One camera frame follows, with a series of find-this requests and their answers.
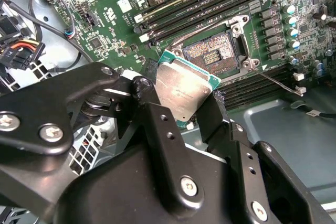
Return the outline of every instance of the capacitor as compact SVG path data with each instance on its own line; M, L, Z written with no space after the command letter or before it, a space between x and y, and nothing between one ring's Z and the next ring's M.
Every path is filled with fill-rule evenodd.
M331 56L333 56L333 54L334 54L334 51L331 50L331 49L327 50L327 51L324 53L324 55L327 56L327 57L331 57Z
M334 29L336 29L336 22L329 22L329 23L328 23L328 26L329 26L330 28L334 28Z
M296 37L298 37L298 35L299 35L299 31L298 31L297 29L295 29L295 28L290 28L290 29L288 29L288 31L287 31L287 35L288 35L288 36L291 36L291 37L293 37L293 38L296 38Z
M298 21L298 19L296 17L291 17L291 16L289 16L285 19L285 23L289 24L291 26L295 25L297 21Z
M326 20L327 16L326 16L326 14L323 14L323 13L314 13L313 18L324 21L324 20Z
M300 61L296 58L294 58L293 56L290 56L288 58L288 62L291 64L291 65L296 65L297 63L299 63Z
M313 67L315 68L315 69L317 69L317 70L321 70L321 69L323 69L323 63L321 62L321 61L319 61L319 60L316 60L316 61L314 61L314 63L313 63Z
M316 76L323 76L323 70L322 69L314 69L314 74Z
M328 15L328 8L325 5L321 6L321 13Z
M297 41L297 40L292 40L291 42L288 43L288 46L290 48L294 48L294 49L297 49L300 47L300 42Z
M292 15L293 13L295 13L295 10L296 10L296 8L295 8L294 5L285 5L283 7L284 13L287 13L289 15Z

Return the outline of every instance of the yellow wire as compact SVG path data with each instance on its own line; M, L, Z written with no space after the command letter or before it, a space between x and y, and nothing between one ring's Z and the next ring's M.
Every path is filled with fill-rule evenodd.
M23 40L20 40L19 42L27 42L27 43L32 43L32 44L35 44L35 45L39 45L39 42L36 42L36 41L33 41L33 40L29 40L29 39L23 39Z

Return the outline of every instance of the silver screw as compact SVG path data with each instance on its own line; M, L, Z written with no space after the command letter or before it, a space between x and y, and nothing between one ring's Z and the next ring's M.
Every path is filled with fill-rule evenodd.
M63 131L54 124L43 126L39 134L43 140L51 143L57 142L63 137Z
M268 144L264 144L264 146L268 152L272 152L272 148Z
M20 120L14 115L0 115L0 131L13 131L20 126Z
M255 213L255 215L262 221L266 221L267 220L267 213L266 210L262 207L262 205L257 202L257 201L253 201L252 202L252 209L253 212Z
M243 132L243 131L244 131L243 127L241 127L239 124L236 124L236 127L237 127L237 129L238 129L240 132Z
M150 83L145 78L141 78L140 81L146 86L150 86Z
M187 194L188 196L193 197L197 194L197 186L192 179L188 177L183 177L181 179L181 186L184 193Z
M101 67L101 71L102 71L104 74L107 74L108 76L113 75L112 70L109 69L108 67Z

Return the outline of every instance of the red wire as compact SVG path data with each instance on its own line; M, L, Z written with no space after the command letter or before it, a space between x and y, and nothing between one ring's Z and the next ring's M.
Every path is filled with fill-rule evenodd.
M33 50L33 51L35 51L36 50L36 48L35 47L33 47L32 45L30 45L30 44L27 44L27 43L17 43L17 44L15 44L15 45L12 45L11 46L11 48L13 48L13 49L15 49L15 48L17 48L17 47L28 47L28 48L30 48L31 50Z

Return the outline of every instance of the screw hole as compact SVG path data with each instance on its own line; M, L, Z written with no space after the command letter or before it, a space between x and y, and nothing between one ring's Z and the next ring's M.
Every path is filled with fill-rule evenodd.
M171 132L168 132L168 133L167 133L167 137L168 137L169 139L171 139L171 140L174 140L174 139L175 139L175 136L174 136L173 133L171 133Z
M145 84L146 86L150 86L149 82L145 78L140 79L142 84Z
M253 159L252 155L249 153L246 153L246 156L248 156L249 159Z
M256 171L255 171L252 167L249 167L248 169L250 170L250 172L251 172L252 174L254 174L254 175L257 174Z
M160 115L162 121L168 121L168 118L165 115Z

